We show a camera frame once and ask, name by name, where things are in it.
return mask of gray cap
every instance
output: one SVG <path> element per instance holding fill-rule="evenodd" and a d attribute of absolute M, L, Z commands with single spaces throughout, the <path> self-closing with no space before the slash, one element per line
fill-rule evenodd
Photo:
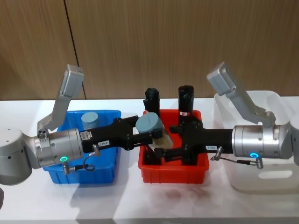
<path fill-rule="evenodd" d="M 95 128 L 98 126 L 98 114 L 95 112 L 87 112 L 82 115 L 81 120 L 85 129 Z"/>
<path fill-rule="evenodd" d="M 136 122 L 136 129 L 139 133 L 151 132 L 156 128 L 162 128 L 163 124 L 156 113 L 149 112 L 140 117 Z"/>

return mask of white storage container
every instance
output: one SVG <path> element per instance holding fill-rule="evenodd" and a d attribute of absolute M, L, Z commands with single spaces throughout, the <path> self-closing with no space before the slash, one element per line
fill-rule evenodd
<path fill-rule="evenodd" d="M 253 102 L 276 116 L 276 124 L 287 123 L 294 115 L 293 111 L 282 102 L 280 96 L 272 91 L 248 91 Z M 233 128 L 236 125 L 254 125 L 244 120 L 235 106 L 226 96 L 214 97 L 214 128 Z M 236 160 L 233 154 L 223 154 L 225 158 Z M 264 168 L 237 164 L 222 160 L 229 182 L 240 191 L 251 193 L 277 192 L 290 193 L 299 190 L 299 167 L 293 158 L 289 160 L 263 159 Z"/>

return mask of wooden wall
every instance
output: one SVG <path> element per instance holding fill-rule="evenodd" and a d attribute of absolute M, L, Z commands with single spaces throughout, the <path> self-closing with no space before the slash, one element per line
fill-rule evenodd
<path fill-rule="evenodd" d="M 224 60 L 248 90 L 299 95 L 298 0 L 65 3 L 87 98 L 176 98 L 184 84 L 211 97 L 206 75 Z M 0 0 L 0 29 L 0 98 L 55 98 L 76 64 L 64 2 Z"/>

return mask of red plastic bin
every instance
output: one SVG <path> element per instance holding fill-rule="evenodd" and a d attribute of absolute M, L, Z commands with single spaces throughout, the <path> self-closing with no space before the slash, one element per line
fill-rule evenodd
<path fill-rule="evenodd" d="M 193 111 L 193 114 L 201 120 L 199 111 Z M 178 125 L 178 110 L 160 110 L 160 118 L 171 136 L 173 147 L 181 147 L 182 139 L 179 134 L 172 134 L 169 131 L 170 126 Z M 161 165 L 146 165 L 144 154 L 145 146 L 141 146 L 138 167 L 145 183 L 203 183 L 205 173 L 209 169 L 207 153 L 198 156 L 196 166 L 182 165 L 181 161 L 165 162 L 164 158 Z"/>

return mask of white table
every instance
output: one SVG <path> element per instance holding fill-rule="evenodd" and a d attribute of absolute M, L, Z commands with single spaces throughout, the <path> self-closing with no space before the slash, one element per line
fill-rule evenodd
<path fill-rule="evenodd" d="M 284 97 L 299 111 L 299 97 Z M 37 122 L 51 113 L 54 101 L 0 101 L 1 127 L 36 135 Z M 162 99 L 162 109 L 175 109 L 176 99 Z M 118 109 L 123 117 L 143 112 L 140 99 L 73 100 L 69 110 Z M 214 100 L 194 100 L 206 128 L 211 128 Z M 204 184 L 143 183 L 138 148 L 121 150 L 117 177 L 111 185 L 57 185 L 42 169 L 23 183 L 3 186 L 0 222 L 10 223 L 299 223 L 299 194 L 249 195 L 228 182 L 222 162 L 210 163 Z"/>

